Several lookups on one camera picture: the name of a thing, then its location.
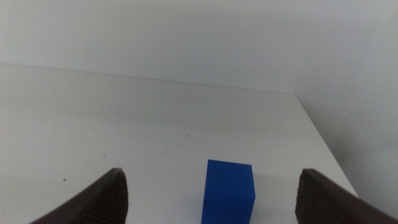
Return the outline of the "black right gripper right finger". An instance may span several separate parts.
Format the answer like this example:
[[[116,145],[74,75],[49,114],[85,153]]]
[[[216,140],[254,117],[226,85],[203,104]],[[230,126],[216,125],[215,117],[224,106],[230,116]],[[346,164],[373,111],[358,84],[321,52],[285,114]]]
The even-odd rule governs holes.
[[[295,215],[299,224],[397,224],[396,218],[315,169],[304,169],[300,175]]]

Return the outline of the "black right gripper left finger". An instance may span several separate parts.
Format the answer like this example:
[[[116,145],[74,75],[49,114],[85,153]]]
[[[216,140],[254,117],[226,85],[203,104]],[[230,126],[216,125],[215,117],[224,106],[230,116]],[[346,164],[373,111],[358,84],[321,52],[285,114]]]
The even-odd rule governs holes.
[[[112,168],[33,224],[125,224],[128,207],[126,175],[121,168]]]

